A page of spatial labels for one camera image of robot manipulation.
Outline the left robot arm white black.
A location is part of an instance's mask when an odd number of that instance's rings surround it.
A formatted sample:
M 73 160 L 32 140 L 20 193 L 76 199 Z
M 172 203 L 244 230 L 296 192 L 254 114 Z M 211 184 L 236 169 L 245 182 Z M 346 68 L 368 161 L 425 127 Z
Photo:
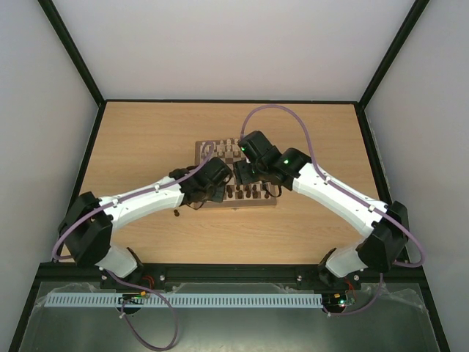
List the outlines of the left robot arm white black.
M 72 259 L 79 267 L 97 266 L 124 279 L 141 265 L 130 249 L 111 242 L 116 231 L 158 211 L 222 202 L 231 177 L 231 169 L 214 157 L 198 166 L 175 169 L 153 184 L 124 194 L 98 198 L 90 191 L 83 193 L 59 225 L 60 238 L 52 257 Z

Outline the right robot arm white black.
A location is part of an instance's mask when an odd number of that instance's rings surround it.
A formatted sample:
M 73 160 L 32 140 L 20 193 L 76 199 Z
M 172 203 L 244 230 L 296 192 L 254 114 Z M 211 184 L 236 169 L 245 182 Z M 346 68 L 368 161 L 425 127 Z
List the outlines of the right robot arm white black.
M 370 268 L 390 271 L 401 254 L 409 227 L 407 208 L 370 199 L 315 166 L 311 158 L 295 148 L 281 153 L 261 131 L 244 136 L 237 143 L 245 160 L 234 163 L 237 183 L 266 181 L 306 196 L 346 220 L 361 235 L 357 243 L 331 249 L 318 265 L 318 276 L 335 287 L 356 271 Z

